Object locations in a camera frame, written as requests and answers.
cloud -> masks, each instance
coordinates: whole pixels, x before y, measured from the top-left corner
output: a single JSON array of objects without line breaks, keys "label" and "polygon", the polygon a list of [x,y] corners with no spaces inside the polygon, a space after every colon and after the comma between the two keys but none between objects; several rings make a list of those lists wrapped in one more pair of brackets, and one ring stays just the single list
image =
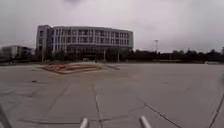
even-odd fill
[{"label": "cloud", "polygon": [[37,26],[49,24],[132,30],[135,49],[155,50],[155,39],[161,51],[223,47],[223,0],[140,1],[0,0],[0,46],[35,47]]}]

pole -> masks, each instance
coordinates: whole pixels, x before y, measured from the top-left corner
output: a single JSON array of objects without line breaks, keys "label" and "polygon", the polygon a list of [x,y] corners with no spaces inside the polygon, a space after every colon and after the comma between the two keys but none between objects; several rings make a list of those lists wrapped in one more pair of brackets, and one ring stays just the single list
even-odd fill
[{"label": "pole", "polygon": [[44,49],[42,48],[42,54],[41,54],[42,62],[44,62]]},{"label": "pole", "polygon": [[158,42],[159,42],[159,40],[154,40],[154,41],[156,43],[156,61],[158,61],[157,59],[158,59]]},{"label": "pole", "polygon": [[118,48],[117,62],[120,62],[120,49]]},{"label": "pole", "polygon": [[104,48],[104,51],[103,51],[103,60],[104,60],[104,62],[106,62],[106,50],[105,50],[105,48]]},{"label": "pole", "polygon": [[155,43],[156,43],[156,53],[158,53],[158,42],[159,42],[159,40],[155,40]]}]

window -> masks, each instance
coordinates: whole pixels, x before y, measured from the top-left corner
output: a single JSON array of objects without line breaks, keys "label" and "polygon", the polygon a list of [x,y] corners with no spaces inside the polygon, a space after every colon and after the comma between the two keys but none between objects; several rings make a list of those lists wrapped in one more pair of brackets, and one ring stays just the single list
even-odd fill
[{"label": "window", "polygon": [[89,43],[93,43],[93,37],[89,37]]},{"label": "window", "polygon": [[68,35],[71,35],[71,30],[68,30]]},{"label": "window", "polygon": [[76,43],[76,37],[72,37],[72,43]]},{"label": "window", "polygon": [[115,37],[119,38],[119,32],[115,33]]},{"label": "window", "polygon": [[43,38],[39,39],[39,44],[42,45],[43,44]]},{"label": "window", "polygon": [[58,42],[58,43],[60,42],[60,37],[57,38],[57,42]]},{"label": "window", "polygon": [[40,31],[40,37],[44,36],[44,31]]},{"label": "window", "polygon": [[72,35],[76,35],[76,30],[72,30]]}]

white building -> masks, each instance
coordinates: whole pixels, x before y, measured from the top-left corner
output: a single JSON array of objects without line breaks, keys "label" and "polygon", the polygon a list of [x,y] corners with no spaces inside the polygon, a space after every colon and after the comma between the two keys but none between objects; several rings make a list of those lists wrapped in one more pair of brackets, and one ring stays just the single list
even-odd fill
[{"label": "white building", "polygon": [[17,58],[22,55],[33,55],[34,49],[20,46],[20,45],[11,45],[5,46],[1,49],[1,54],[4,58]]},{"label": "white building", "polygon": [[39,26],[36,48],[39,52],[103,51],[133,49],[133,32],[103,27]]}]

distant building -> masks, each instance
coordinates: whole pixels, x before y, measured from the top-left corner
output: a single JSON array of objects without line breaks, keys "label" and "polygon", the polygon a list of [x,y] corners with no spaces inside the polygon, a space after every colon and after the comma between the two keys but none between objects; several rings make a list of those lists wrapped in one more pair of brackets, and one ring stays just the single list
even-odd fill
[{"label": "distant building", "polygon": [[24,46],[19,46],[19,45],[12,45],[12,46],[5,46],[2,47],[1,49],[1,55],[4,58],[18,58],[21,57],[22,55],[32,55],[33,53],[32,48],[24,47]]},{"label": "distant building", "polygon": [[133,49],[133,32],[103,27],[39,26],[36,49],[39,53],[99,52]]}]

